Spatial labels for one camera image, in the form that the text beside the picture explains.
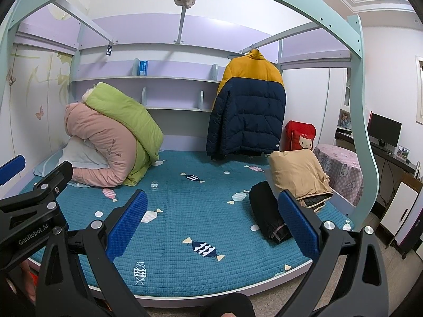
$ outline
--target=quilted bedspread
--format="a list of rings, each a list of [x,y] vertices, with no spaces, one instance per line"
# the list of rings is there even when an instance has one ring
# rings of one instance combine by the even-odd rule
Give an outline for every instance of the quilted bedspread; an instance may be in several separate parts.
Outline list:
[[[228,156],[211,161],[203,152],[164,151],[135,187],[68,186],[57,201],[69,229],[85,228],[122,206],[137,188],[149,207],[115,266],[136,295],[189,297],[220,293],[270,279],[308,261],[294,239],[273,244],[255,225],[248,192],[264,181],[265,157]],[[32,189],[28,184],[23,192]],[[318,213],[340,228],[347,219],[327,203]],[[43,251],[33,255],[41,262]],[[96,286],[80,256],[89,285]]]

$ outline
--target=green quilt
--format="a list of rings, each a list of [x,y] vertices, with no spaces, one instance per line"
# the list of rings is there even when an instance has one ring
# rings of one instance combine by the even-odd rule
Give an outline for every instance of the green quilt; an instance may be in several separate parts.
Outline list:
[[[135,186],[151,163],[159,159],[162,131],[143,105],[109,84],[99,82],[85,104],[126,126],[137,139],[135,165],[123,182],[124,185]]]

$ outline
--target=yellow and navy jacket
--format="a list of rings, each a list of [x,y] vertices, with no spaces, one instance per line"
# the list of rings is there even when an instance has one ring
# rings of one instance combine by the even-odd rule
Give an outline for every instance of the yellow and navy jacket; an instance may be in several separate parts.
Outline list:
[[[281,73],[258,50],[233,59],[210,115],[207,153],[279,150],[285,105]]]

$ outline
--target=red backpack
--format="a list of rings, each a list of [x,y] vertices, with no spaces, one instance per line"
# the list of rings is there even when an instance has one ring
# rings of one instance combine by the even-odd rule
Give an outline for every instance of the red backpack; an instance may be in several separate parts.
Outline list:
[[[316,137],[316,128],[312,124],[289,121],[285,125],[286,143],[285,151],[288,150],[313,150],[313,140]]]

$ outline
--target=floor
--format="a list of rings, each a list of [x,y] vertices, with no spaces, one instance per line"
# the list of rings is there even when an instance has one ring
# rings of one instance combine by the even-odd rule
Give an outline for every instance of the floor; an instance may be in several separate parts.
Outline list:
[[[371,213],[367,217],[365,225],[370,225],[376,229],[379,222],[380,220]],[[394,248],[388,247],[386,249],[386,246],[381,241],[379,241],[379,245],[384,259],[386,273],[388,275],[389,311],[392,313],[403,301],[416,282],[420,272],[423,270],[423,261],[414,251],[411,251],[407,255],[407,258],[402,260],[401,255]],[[327,288],[317,306],[318,308],[329,302],[329,299],[331,298],[331,295],[338,283],[344,263],[345,256],[339,257],[329,284],[327,285]],[[297,277],[294,280],[275,287],[272,290],[250,297],[256,316],[275,316],[275,314],[291,297],[303,277],[304,276]],[[148,312],[151,317],[198,317],[202,309],[203,308],[148,309]]]

